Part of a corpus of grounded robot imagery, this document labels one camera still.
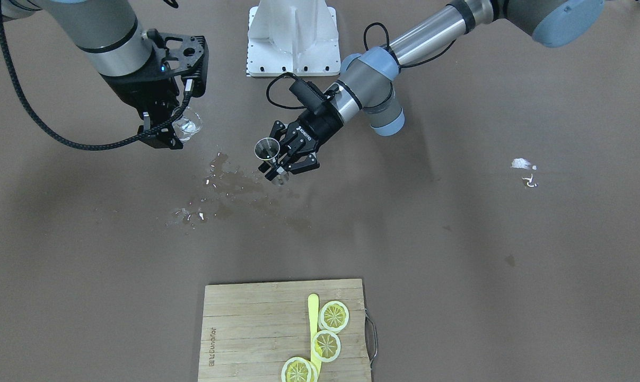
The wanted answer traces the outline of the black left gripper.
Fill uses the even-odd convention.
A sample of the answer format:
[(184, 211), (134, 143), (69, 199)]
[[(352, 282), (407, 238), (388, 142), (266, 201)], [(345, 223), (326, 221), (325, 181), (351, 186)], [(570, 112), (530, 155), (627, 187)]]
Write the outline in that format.
[(317, 151), (343, 126), (344, 122), (334, 112), (313, 115), (307, 110), (292, 123), (275, 121), (269, 137), (279, 141), (278, 162), (276, 159), (264, 161), (259, 165), (259, 171), (271, 182), (283, 182), (278, 167), (293, 175), (319, 168)]

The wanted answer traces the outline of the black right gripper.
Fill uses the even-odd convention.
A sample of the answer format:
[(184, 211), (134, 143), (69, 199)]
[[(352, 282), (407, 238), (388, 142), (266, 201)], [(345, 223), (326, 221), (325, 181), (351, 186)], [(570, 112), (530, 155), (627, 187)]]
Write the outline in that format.
[(152, 121), (165, 121), (164, 126), (169, 126), (142, 137), (140, 141), (155, 149), (183, 148), (183, 143), (172, 126), (185, 113), (185, 103), (179, 104), (178, 101), (179, 89), (174, 77), (157, 67), (144, 67), (124, 76), (101, 77), (122, 102), (134, 107), (140, 118), (143, 118), (138, 134), (150, 131)]

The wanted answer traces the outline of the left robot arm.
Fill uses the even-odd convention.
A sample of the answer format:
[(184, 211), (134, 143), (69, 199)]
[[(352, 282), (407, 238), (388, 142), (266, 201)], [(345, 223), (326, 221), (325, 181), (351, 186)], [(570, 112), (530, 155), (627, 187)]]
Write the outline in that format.
[(405, 114), (394, 81), (405, 68), (437, 59), (460, 37), (499, 19), (528, 34), (533, 41), (557, 48), (574, 41), (600, 17), (603, 1), (450, 1), (419, 25), (384, 44), (347, 56), (339, 77), (320, 90), (300, 76), (289, 87), (301, 103), (291, 123), (277, 120), (267, 137), (255, 145), (259, 171), (267, 180), (284, 181), (290, 174), (320, 166), (318, 150), (362, 111), (371, 128), (383, 137), (403, 128)]

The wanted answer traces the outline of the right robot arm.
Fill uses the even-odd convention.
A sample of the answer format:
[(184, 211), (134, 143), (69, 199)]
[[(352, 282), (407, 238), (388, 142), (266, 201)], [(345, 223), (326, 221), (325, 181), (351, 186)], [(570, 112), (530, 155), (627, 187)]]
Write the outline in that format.
[[(136, 135), (99, 145), (77, 143), (56, 133), (29, 104), (8, 48), (5, 23), (45, 11), (118, 98), (142, 120)], [(136, 141), (157, 149), (181, 150), (174, 130), (193, 97), (204, 93), (201, 79), (206, 43), (201, 36), (172, 36), (145, 29), (128, 1), (0, 1), (0, 49), (24, 110), (59, 143), (84, 151), (106, 151)]]

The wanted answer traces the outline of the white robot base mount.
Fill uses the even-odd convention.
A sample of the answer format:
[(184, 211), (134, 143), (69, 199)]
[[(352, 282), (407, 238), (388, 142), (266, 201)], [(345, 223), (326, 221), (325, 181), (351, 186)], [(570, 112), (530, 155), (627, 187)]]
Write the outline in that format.
[(337, 12), (325, 1), (261, 1), (248, 21), (247, 76), (339, 74)]

